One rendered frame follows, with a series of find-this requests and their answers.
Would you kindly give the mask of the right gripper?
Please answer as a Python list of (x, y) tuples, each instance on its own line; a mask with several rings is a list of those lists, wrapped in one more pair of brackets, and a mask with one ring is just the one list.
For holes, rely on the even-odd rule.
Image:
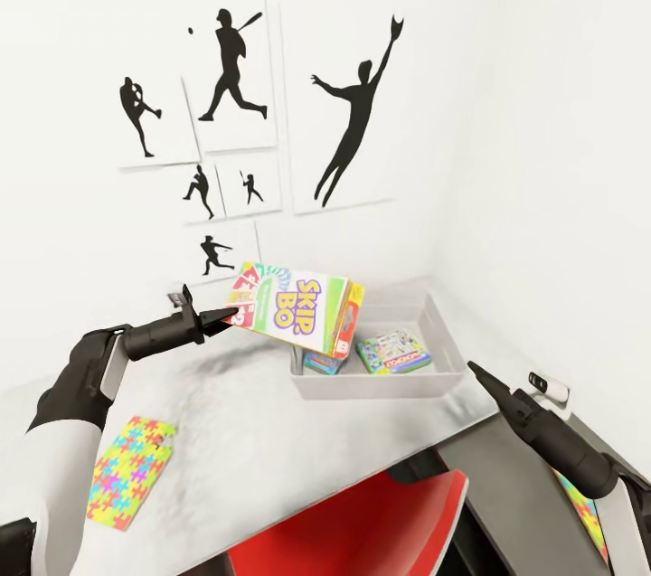
[(472, 360), (467, 367), (496, 400), (512, 430), (552, 468), (564, 472), (581, 463), (587, 453), (587, 440), (558, 414), (547, 411), (522, 388), (511, 394), (508, 385)]

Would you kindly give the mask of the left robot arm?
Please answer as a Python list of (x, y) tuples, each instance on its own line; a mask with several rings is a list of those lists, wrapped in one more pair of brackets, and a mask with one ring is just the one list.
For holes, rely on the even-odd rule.
[(38, 399), (23, 440), (0, 472), (0, 576), (70, 576), (79, 556), (102, 432), (127, 363), (205, 343), (238, 307), (199, 312), (183, 282), (153, 323), (90, 331)]

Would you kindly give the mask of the jigsaw puzzle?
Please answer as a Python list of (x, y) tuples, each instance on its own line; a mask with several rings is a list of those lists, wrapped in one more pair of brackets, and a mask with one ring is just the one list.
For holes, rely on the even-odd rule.
[(604, 544), (604, 539), (599, 526), (599, 520), (594, 508), (593, 499), (586, 498), (581, 492), (576, 490), (576, 487), (569, 482), (569, 480), (559, 471), (555, 470), (555, 475), (560, 480), (562, 487), (565, 489), (567, 496), (570, 498), (575, 511), (585, 524), (586, 529), (589, 531), (590, 537), (599, 548), (599, 553), (604, 557), (605, 562), (608, 562), (607, 549)]
[(162, 437), (176, 435), (176, 427), (161, 421), (132, 417), (109, 448), (97, 459), (90, 490), (87, 520), (124, 533), (156, 478), (173, 453), (158, 447)]

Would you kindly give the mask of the toy box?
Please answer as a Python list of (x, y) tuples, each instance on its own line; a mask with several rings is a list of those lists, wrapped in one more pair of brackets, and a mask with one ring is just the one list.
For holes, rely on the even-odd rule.
[[(349, 307), (343, 330), (353, 321)], [(432, 356), (430, 364), (407, 373), (369, 374), (355, 344), (407, 327)], [(305, 400), (378, 400), (444, 397), (468, 367), (428, 291), (365, 291), (352, 346), (337, 375), (306, 366), (309, 349), (291, 345), (289, 375)]]

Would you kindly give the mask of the board game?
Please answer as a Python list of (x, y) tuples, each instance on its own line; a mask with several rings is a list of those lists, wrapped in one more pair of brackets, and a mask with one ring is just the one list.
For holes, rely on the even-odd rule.
[[(364, 292), (348, 277), (244, 261), (224, 307), (239, 313), (222, 322), (344, 359)], [(345, 332), (349, 307), (353, 321)]]
[(407, 373), (432, 360), (407, 327), (364, 340), (354, 348), (369, 374)]
[(304, 360), (304, 366), (323, 375), (337, 375), (344, 359), (340, 359), (340, 357), (329, 357), (329, 355), (310, 350)]

